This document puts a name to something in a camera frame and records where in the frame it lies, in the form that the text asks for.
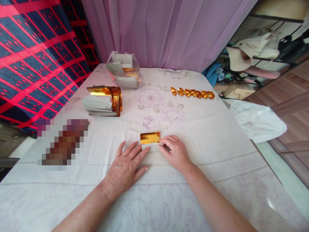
table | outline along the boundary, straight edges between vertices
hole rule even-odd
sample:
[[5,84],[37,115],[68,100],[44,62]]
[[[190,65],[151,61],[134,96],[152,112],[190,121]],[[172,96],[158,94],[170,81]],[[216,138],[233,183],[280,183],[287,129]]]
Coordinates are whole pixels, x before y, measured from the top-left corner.
[[[259,231],[309,228],[295,203],[246,137],[221,99],[173,96],[170,87],[215,92],[193,71],[142,68],[143,85],[122,90],[118,117],[90,117],[86,87],[115,85],[100,64],[27,153],[0,183],[2,231],[50,231],[104,178],[121,141],[160,131],[185,142],[192,161]],[[88,137],[76,164],[53,170],[38,166],[67,119],[88,119]],[[147,173],[110,208],[98,231],[210,231],[180,173],[156,152],[143,161]]]

cardboard box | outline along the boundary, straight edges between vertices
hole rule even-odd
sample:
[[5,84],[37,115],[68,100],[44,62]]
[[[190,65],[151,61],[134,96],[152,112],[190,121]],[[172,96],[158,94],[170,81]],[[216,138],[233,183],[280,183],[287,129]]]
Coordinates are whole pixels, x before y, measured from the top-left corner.
[[220,95],[223,91],[226,91],[227,89],[228,86],[224,82],[218,82],[214,87],[214,90],[217,92],[218,95]]
[[249,84],[233,84],[228,86],[228,89],[223,92],[223,95],[226,98],[244,100],[254,92],[255,90]]

left hand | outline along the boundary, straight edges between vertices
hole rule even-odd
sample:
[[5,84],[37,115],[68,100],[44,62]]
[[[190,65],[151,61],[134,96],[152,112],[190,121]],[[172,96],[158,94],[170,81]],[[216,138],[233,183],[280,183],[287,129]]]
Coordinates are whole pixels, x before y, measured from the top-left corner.
[[120,144],[116,152],[115,160],[106,177],[101,182],[103,193],[112,202],[130,189],[148,170],[147,166],[141,167],[140,169],[137,169],[137,167],[148,153],[150,147],[145,148],[139,153],[142,149],[142,145],[136,147],[138,144],[136,141],[122,152],[125,144],[125,141]]

pink curtain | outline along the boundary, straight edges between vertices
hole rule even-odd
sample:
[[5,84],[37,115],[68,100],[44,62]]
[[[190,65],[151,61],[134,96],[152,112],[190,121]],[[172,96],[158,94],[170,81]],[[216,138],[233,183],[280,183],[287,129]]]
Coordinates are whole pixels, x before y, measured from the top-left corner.
[[134,53],[141,67],[202,72],[257,0],[82,0],[98,55]]

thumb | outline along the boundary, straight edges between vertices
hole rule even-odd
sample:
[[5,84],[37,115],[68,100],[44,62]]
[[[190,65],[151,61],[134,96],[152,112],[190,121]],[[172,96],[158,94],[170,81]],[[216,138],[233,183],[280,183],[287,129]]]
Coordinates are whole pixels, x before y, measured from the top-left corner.
[[140,169],[136,170],[134,176],[133,176],[133,181],[134,183],[138,181],[138,179],[140,179],[142,177],[142,175],[145,174],[145,172],[149,169],[149,167],[144,166],[141,167]]
[[170,155],[170,153],[162,145],[158,145],[157,148],[159,149],[159,151],[162,153],[164,157]]

